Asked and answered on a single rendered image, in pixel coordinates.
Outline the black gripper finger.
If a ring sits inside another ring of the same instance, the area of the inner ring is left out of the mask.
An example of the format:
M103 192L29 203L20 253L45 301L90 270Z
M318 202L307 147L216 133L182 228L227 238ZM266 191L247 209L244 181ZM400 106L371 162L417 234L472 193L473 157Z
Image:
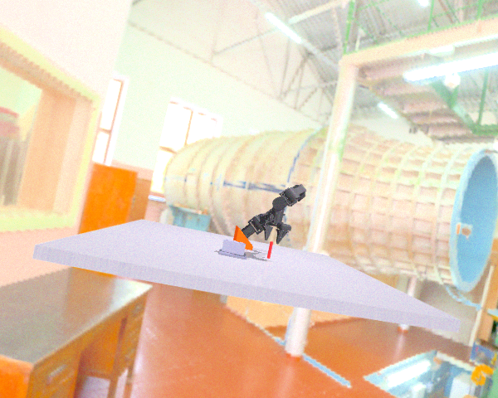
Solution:
M279 244L281 242L281 240L283 239L283 237L289 232L289 231L282 231L282 230L278 230L276 229L277 231L277 237L276 237L276 243Z
M269 236L270 236L270 234L271 234L271 231L272 231L273 227L271 227L271 226L263 226L263 225L261 225L261 226L262 226L262 227L263 227L263 229L264 229L264 233L265 233L265 240L268 240L268 238L269 238Z

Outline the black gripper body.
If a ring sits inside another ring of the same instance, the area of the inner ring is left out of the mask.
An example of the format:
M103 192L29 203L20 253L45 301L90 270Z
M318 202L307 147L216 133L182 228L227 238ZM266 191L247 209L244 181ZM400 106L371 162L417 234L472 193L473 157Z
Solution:
M268 222L268 223L262 222L260 224L262 224L263 226L276 226L277 229L282 230L282 231L291 231L291 225L287 225L287 224L284 224L284 222L282 222L282 218L285 215L283 211L278 211L278 210L272 209L272 211L270 211L270 213L276 217L276 220Z

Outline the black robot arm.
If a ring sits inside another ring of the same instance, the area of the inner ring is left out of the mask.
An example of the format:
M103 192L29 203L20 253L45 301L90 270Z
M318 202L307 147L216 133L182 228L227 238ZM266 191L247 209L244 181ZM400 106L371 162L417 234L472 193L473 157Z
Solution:
M248 225L244 227L241 231L246 238L254 234L255 232L259 235L262 231L264 231L261 226L262 222L268 223L271 221L275 221L276 217L270 213L270 211L278 210L284 211L286 206L293 206L298 201L301 201L305 197L306 189L303 185L295 185L291 188L286 188L283 192L280 193L280 197L277 197L273 200L273 207L267 213L261 213L258 216L254 216L248 221ZM283 193L283 194L282 194ZM281 195L282 194L282 195ZM251 223L250 223L251 222ZM254 227L256 228L254 228ZM258 231L258 232L257 232Z

